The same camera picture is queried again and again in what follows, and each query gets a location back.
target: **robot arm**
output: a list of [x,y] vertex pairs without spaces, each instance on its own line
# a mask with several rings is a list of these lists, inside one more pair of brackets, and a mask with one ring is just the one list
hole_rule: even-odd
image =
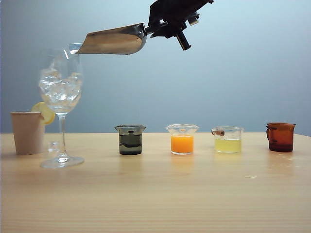
[[191,45],[182,32],[187,27],[186,20],[190,25],[198,23],[199,14],[196,11],[206,3],[213,2],[213,0],[157,0],[150,6],[146,32],[153,33],[151,38],[176,36],[183,50],[187,50]]

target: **orange liquid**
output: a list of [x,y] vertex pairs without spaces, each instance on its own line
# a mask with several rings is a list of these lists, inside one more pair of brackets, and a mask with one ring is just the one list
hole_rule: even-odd
[[171,150],[177,153],[193,152],[193,136],[171,136]]

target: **beige paper cup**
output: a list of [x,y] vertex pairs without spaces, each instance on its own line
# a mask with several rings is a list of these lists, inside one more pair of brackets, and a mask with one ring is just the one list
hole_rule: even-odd
[[16,154],[37,154],[43,151],[45,125],[37,112],[11,112]]

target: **glass stem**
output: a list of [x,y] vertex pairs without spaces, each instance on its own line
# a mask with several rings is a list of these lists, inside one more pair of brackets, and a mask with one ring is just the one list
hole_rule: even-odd
[[67,156],[66,153],[66,146],[65,146],[65,119],[66,114],[59,114],[58,115],[58,121],[59,121],[59,131],[61,134],[61,140],[60,140],[60,148],[59,148],[59,156]]

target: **lemon slice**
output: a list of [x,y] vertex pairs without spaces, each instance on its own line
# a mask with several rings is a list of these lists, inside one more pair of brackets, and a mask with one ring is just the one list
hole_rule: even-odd
[[51,124],[54,121],[55,118],[55,112],[53,112],[46,104],[45,102],[39,102],[36,103],[32,108],[31,112],[40,112],[43,116],[44,120],[43,123],[48,125]]

